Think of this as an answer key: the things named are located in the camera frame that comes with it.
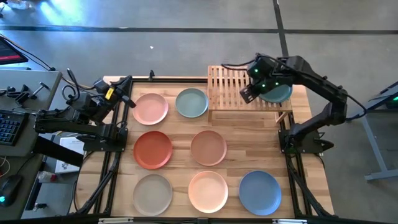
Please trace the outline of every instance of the light blue plate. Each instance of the light blue plate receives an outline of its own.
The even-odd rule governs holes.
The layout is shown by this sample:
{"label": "light blue plate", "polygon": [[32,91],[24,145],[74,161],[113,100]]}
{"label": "light blue plate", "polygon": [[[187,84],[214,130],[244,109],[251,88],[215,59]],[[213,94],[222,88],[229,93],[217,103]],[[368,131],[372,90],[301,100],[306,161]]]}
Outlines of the light blue plate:
{"label": "light blue plate", "polygon": [[293,88],[288,85],[281,85],[266,94],[259,95],[260,99],[270,103],[281,103],[292,95]]}
{"label": "light blue plate", "polygon": [[187,118],[197,118],[206,112],[209,101],[201,90],[187,88],[178,94],[175,99],[177,111]]}
{"label": "light blue plate", "polygon": [[273,176],[256,170],[242,178],[239,199],[249,212],[255,215],[270,215],[278,209],[282,191]]}

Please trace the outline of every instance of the wooden table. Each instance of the wooden table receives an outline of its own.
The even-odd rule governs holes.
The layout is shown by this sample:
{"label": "wooden table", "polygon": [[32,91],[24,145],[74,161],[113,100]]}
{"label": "wooden table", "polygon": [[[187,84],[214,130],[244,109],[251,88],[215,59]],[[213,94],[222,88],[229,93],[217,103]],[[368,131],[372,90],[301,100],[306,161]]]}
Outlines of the wooden table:
{"label": "wooden table", "polygon": [[[119,80],[120,77],[104,77],[104,79],[108,82]],[[134,187],[138,180],[148,174],[161,174],[169,179],[174,194],[170,207],[159,217],[259,218],[241,205],[238,197],[238,185],[242,176],[247,172],[264,170],[273,175],[282,188],[280,207],[266,218],[294,217],[285,157],[280,153],[279,147],[277,134],[279,125],[275,123],[274,113],[216,111],[213,113],[212,124],[208,122],[206,114],[194,119],[180,115],[175,108],[176,96],[186,88],[198,88],[206,92],[206,86],[206,83],[134,84],[131,96],[133,100],[137,100],[146,93],[158,93],[168,101],[169,112],[159,124],[144,126],[134,119],[132,109],[130,109],[127,119],[129,138],[119,167],[112,216],[141,217],[142,215],[133,206]],[[291,101],[296,122],[302,123],[311,117],[305,87],[294,86]],[[105,122],[110,123],[111,117],[112,114],[109,114]],[[172,140],[173,154],[171,160],[164,167],[158,170],[145,170],[135,162],[132,149],[140,135],[152,130],[162,131]],[[226,139],[228,151],[225,159],[217,166],[203,167],[195,162],[190,155],[192,138],[203,130],[214,130]],[[76,191],[78,207],[87,201],[97,187],[103,157],[103,152],[95,152],[82,167]],[[325,171],[319,158],[312,154],[304,154],[302,157],[308,188],[323,207],[333,213]],[[229,196],[226,205],[216,213],[201,213],[191,205],[188,199],[188,185],[192,177],[204,170],[212,170],[221,174],[228,184]],[[300,206],[304,211],[301,191],[297,192]],[[108,187],[104,191],[102,207],[105,205],[107,196]]]}

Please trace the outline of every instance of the wooden dish rack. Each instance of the wooden dish rack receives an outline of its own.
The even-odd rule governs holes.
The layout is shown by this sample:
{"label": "wooden dish rack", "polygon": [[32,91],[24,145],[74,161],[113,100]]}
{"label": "wooden dish rack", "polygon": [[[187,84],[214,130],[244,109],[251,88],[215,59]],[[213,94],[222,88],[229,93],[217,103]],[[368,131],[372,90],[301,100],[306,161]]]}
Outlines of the wooden dish rack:
{"label": "wooden dish rack", "polygon": [[292,112],[290,99],[282,103],[270,103],[257,97],[246,104],[239,91],[249,84],[245,71],[235,71],[219,65],[208,67],[207,96],[209,98],[208,122],[212,121],[214,111],[265,111],[275,112],[276,123],[281,122]]}

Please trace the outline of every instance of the gray floor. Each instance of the gray floor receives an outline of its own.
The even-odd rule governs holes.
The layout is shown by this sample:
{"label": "gray floor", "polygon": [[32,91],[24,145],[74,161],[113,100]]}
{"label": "gray floor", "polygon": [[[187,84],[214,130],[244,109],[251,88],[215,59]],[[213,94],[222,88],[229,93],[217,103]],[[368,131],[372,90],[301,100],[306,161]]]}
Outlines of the gray floor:
{"label": "gray floor", "polygon": [[[279,0],[285,29],[397,30],[394,0]],[[48,0],[31,11],[4,10],[5,25],[275,29],[272,0]],[[278,34],[2,31],[60,71],[71,68],[86,85],[104,75],[206,75],[206,66],[239,63],[262,52],[280,56]],[[360,102],[397,81],[397,35],[286,35],[290,55],[343,85]],[[16,65],[42,69],[29,62]],[[308,92],[313,114],[326,104]],[[53,107],[62,108],[60,94]],[[349,111],[358,108],[349,103]],[[366,182],[377,172],[359,122],[323,128],[335,147],[325,153],[335,213],[344,218],[398,222],[398,179]],[[57,203],[24,217],[65,214],[69,185],[48,185]],[[41,202],[53,201],[40,193]]]}

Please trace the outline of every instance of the computer mouse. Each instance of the computer mouse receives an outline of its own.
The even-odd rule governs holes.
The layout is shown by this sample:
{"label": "computer mouse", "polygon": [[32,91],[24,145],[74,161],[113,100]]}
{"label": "computer mouse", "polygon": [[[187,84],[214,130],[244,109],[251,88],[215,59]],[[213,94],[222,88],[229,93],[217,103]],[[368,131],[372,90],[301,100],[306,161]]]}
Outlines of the computer mouse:
{"label": "computer mouse", "polygon": [[0,187],[0,206],[8,207],[14,203],[21,182],[22,176],[19,174],[10,175],[4,180]]}

